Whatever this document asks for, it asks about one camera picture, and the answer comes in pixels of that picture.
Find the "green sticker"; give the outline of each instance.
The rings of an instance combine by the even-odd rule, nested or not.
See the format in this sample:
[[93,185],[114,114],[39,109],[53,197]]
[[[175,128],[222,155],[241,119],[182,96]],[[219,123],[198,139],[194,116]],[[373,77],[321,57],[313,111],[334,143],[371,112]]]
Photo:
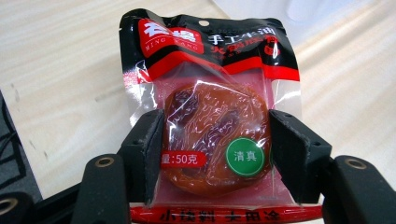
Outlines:
[[237,138],[225,153],[228,166],[238,175],[254,176],[262,170],[265,155],[257,143],[248,138]]

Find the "red stripe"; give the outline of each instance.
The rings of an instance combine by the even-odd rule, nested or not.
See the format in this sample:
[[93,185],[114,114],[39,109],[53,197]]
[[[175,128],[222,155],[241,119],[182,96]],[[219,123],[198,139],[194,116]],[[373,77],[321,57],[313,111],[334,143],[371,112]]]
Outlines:
[[148,69],[148,74],[151,77],[151,80],[154,80],[163,74],[170,72],[173,68],[183,62],[198,63],[204,66],[209,66],[228,75],[238,74],[252,68],[261,68],[264,72],[264,76],[267,78],[300,81],[298,70],[285,66],[263,64],[260,57],[251,57],[222,67],[181,51],[174,51],[167,54],[164,58]]

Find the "wooden table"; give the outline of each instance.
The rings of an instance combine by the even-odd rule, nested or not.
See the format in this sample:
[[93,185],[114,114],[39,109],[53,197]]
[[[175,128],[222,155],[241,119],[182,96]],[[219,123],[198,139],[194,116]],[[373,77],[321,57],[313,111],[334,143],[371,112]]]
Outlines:
[[[44,198],[76,184],[86,162],[130,131],[119,22],[144,7],[162,16],[228,18],[205,1],[8,1],[0,7],[0,87]],[[396,13],[375,1],[302,45],[303,122],[373,163],[396,189]]]

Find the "black mat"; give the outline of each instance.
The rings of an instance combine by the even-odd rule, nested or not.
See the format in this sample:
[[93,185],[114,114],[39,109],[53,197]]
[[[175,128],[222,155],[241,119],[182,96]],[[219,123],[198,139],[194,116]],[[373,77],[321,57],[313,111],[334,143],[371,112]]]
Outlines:
[[21,191],[39,202],[40,191],[1,92],[0,101],[0,194]]

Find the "transparent plastic wrap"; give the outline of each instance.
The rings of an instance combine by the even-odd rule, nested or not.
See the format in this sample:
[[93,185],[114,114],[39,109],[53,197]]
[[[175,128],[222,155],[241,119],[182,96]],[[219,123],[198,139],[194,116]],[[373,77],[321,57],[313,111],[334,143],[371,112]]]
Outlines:
[[[271,164],[268,109],[300,115],[297,62],[280,21],[164,18],[136,9],[122,17],[120,46],[132,126],[153,109],[165,116],[155,197],[132,208],[136,217],[183,222],[187,211],[261,209],[260,218],[271,207],[299,207]],[[319,216],[317,207],[307,209],[315,215],[288,221]]]

